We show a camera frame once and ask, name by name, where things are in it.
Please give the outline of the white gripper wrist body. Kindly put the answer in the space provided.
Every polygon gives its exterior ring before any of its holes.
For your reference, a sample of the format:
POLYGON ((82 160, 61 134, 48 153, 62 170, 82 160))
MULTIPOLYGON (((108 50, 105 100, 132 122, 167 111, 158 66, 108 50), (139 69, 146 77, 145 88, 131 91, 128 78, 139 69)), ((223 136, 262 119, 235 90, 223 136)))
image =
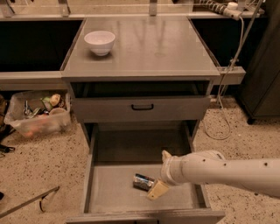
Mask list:
POLYGON ((179 186, 186 182, 181 169, 182 157, 171 156, 164 159, 161 168, 161 179, 169 186, 179 186))

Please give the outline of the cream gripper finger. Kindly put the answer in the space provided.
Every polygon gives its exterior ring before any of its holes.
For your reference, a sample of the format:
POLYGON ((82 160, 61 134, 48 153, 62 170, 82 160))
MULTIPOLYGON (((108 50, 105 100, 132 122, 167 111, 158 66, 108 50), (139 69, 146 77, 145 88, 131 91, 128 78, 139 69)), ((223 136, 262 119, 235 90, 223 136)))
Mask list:
POLYGON ((147 198, 149 200, 156 200, 167 193, 168 190, 169 186, 161 179, 158 179, 155 181, 152 188, 148 191, 147 198))
POLYGON ((163 150, 162 151, 162 161, 165 162, 168 158, 171 158, 172 155, 167 151, 163 150))

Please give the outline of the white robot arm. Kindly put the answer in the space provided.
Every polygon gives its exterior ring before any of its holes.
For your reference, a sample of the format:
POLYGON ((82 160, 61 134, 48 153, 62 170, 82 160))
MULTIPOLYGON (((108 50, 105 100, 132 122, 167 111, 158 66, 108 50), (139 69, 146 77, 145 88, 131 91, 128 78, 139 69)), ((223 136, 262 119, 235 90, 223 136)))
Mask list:
POLYGON ((226 160, 217 150, 204 150, 178 157, 163 150, 162 160, 160 179, 148 191, 151 200, 161 197, 172 186, 185 183, 221 184, 280 198, 279 158, 226 160))

